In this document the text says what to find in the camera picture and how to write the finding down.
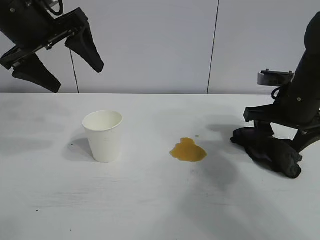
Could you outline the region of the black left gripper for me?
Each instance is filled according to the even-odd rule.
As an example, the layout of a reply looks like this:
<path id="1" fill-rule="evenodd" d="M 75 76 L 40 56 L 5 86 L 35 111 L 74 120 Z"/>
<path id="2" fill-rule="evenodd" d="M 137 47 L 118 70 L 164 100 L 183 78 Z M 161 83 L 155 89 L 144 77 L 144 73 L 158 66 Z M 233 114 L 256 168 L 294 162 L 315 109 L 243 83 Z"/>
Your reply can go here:
<path id="1" fill-rule="evenodd" d="M 104 68 L 91 33 L 88 18 L 77 8 L 64 12 L 61 0 L 2 0 L 0 31 L 14 47 L 0 58 L 0 64 L 11 69 L 12 76 L 57 93 L 61 87 L 35 54 L 50 50 L 62 40 L 65 46 L 85 60 L 93 70 Z"/>

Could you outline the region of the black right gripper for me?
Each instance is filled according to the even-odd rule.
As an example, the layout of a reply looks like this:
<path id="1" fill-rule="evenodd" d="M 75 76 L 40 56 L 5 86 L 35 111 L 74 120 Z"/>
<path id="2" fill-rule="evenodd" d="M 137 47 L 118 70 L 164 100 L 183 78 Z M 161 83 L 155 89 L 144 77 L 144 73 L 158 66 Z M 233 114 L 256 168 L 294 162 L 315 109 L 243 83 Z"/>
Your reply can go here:
<path id="1" fill-rule="evenodd" d="M 291 142 L 296 152 L 320 140 L 320 75 L 318 73 L 261 72 L 258 84 L 276 87 L 272 104 L 246 107 L 244 119 L 255 121 L 254 128 L 272 137 L 271 123 L 299 129 Z"/>

